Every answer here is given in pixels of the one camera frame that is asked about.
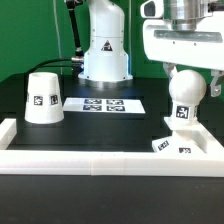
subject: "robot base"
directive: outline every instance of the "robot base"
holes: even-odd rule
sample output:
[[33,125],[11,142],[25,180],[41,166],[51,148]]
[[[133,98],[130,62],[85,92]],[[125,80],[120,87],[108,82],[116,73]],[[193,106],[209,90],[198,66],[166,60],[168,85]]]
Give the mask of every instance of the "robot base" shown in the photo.
[[79,74],[79,83],[82,85],[87,85],[95,88],[120,88],[120,87],[127,87],[132,85],[132,76],[130,75],[130,79],[125,79],[122,81],[117,81],[117,82],[105,82],[105,81],[94,81],[90,80],[88,78],[84,78],[84,74],[80,73]]

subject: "white paper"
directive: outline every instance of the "white paper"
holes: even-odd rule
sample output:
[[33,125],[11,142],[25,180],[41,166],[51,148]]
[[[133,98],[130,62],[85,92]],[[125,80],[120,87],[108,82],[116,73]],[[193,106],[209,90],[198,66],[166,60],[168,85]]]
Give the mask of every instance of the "white paper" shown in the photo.
[[67,98],[63,110],[76,112],[145,113],[141,101],[131,99]]

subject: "white cup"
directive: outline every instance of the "white cup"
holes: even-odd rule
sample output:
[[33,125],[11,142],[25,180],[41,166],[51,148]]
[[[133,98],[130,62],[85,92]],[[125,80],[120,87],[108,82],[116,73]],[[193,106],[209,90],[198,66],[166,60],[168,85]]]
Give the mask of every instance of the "white cup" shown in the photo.
[[27,92],[26,121],[51,124],[64,119],[57,74],[31,73]]

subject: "black table surface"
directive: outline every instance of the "black table surface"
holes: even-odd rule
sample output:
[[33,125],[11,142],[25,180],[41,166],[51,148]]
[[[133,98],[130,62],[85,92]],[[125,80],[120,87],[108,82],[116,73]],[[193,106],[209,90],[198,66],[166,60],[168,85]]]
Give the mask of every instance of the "black table surface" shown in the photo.
[[[60,76],[61,98],[140,99],[145,114],[65,112],[62,122],[24,121],[27,79],[0,83],[0,119],[16,118],[10,149],[152,152],[170,135],[163,121],[172,102],[166,79],[135,79],[100,90]],[[224,103],[206,96],[199,121],[224,145]],[[224,179],[136,176],[0,176],[0,223],[224,223]]]

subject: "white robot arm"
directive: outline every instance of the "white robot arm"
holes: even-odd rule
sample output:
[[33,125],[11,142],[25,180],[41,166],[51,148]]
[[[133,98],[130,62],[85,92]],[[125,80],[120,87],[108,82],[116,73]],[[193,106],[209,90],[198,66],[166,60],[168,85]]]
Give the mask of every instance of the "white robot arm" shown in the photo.
[[147,57],[174,66],[211,69],[211,95],[219,96],[224,77],[223,8],[223,3],[212,0],[147,1],[141,7],[142,17],[148,18],[143,26]]
[[79,80],[94,87],[126,85],[132,76],[128,72],[128,54],[123,49],[124,12],[109,0],[86,2],[90,11],[90,48],[84,54],[84,71]]

